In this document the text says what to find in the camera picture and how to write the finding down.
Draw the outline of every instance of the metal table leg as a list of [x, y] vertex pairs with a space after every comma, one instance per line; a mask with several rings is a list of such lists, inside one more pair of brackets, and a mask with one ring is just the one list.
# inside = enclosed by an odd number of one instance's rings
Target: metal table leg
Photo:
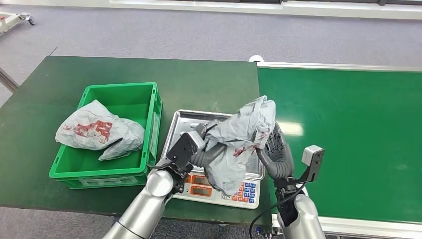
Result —
[[19, 88], [18, 83], [14, 81], [1, 67], [0, 67], [0, 82], [12, 93]]

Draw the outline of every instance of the scale keypad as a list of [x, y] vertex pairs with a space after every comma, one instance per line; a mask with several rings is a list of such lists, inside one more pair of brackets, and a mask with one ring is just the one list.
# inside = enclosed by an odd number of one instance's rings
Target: scale keypad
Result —
[[242, 183], [239, 188], [239, 191], [233, 196], [227, 196], [222, 194], [221, 199], [244, 202], [244, 203], [254, 203], [255, 202], [255, 188], [256, 184], [254, 183]]

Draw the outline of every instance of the weighing scale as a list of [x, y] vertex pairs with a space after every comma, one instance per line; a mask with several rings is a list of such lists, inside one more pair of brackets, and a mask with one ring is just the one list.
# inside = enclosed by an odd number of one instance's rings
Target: weighing scale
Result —
[[[184, 132], [192, 131], [200, 123], [207, 123], [214, 119], [224, 121], [230, 116], [232, 115], [202, 111], [176, 111], [173, 115], [162, 155], [167, 154], [167, 151], [173, 147]], [[246, 163], [246, 173], [238, 192], [234, 195], [225, 195], [212, 188], [204, 174], [203, 168], [195, 166], [187, 178], [184, 192], [175, 194], [174, 198], [255, 209], [259, 205], [261, 180], [264, 178], [264, 172], [264, 166], [254, 153]]]

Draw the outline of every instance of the red print on bag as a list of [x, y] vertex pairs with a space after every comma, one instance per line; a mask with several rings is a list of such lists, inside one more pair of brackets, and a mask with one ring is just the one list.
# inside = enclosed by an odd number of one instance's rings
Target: red print on bag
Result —
[[93, 139], [97, 140], [100, 143], [107, 143], [108, 137], [110, 136], [110, 129], [113, 126], [113, 123], [110, 122], [102, 122], [97, 120], [97, 122], [89, 124], [89, 125], [82, 125], [78, 124], [73, 131], [75, 134], [88, 138], [92, 137]]

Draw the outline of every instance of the white plastic bag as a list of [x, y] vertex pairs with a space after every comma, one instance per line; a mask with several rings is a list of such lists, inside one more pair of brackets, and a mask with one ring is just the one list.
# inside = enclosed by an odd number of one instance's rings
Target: white plastic bag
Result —
[[110, 113], [99, 101], [71, 114], [56, 132], [56, 142], [73, 148], [101, 150], [98, 160], [124, 157], [142, 148], [145, 130], [135, 121]]
[[264, 148], [274, 129], [276, 104], [261, 96], [244, 105], [239, 112], [212, 128], [206, 138], [207, 148], [218, 142], [227, 149], [206, 166], [208, 181], [226, 195], [236, 193], [246, 172], [246, 163], [255, 148]]

